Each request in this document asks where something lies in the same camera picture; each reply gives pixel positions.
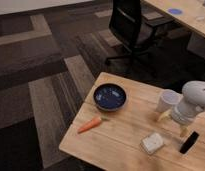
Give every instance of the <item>paper cup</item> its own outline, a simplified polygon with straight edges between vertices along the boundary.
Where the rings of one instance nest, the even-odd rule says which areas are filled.
[[[165,112],[179,102],[179,95],[173,90],[166,89],[162,91],[156,108],[157,112]]]

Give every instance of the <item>black office chair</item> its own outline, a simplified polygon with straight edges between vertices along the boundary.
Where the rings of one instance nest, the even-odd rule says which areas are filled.
[[[110,65],[110,60],[129,58],[130,64],[134,59],[138,59],[143,65],[145,62],[137,58],[142,55],[150,56],[148,49],[155,43],[155,33],[157,28],[167,24],[167,22],[153,25],[142,22],[140,0],[113,0],[113,12],[109,24],[111,32],[119,39],[128,54],[123,56],[108,57],[106,65]],[[149,64],[145,68],[155,76],[155,70]]]

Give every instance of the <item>blue bowl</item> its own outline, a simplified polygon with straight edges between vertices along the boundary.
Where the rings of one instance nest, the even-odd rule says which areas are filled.
[[[124,105],[126,93],[116,84],[103,84],[95,90],[94,101],[103,111],[116,111]]]

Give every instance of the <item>wooden table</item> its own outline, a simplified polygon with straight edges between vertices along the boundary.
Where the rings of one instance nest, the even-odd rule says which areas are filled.
[[[93,92],[104,83],[116,83],[124,88],[127,101],[117,112],[100,112],[93,101]],[[162,89],[107,73],[101,73],[64,136],[60,150],[105,170],[112,171],[205,171],[205,113],[198,117],[189,131],[200,137],[186,154],[179,153],[184,139],[179,138],[178,125],[172,121],[155,122],[155,112]],[[95,115],[110,120],[85,133],[77,129]],[[152,132],[159,132],[165,146],[152,156],[147,155],[140,141]]]
[[[205,7],[204,0],[143,0],[156,9],[172,16],[182,25],[190,28],[205,38]],[[170,8],[177,8],[183,11],[181,15],[173,15],[168,12]]]

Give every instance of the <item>carrot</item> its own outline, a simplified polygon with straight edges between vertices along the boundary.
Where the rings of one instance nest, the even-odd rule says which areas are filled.
[[[82,125],[77,133],[80,134],[82,132],[85,132],[93,127],[96,127],[98,125],[100,125],[102,122],[102,118],[100,116],[95,116],[93,119],[91,119],[89,122],[85,123],[84,125]]]

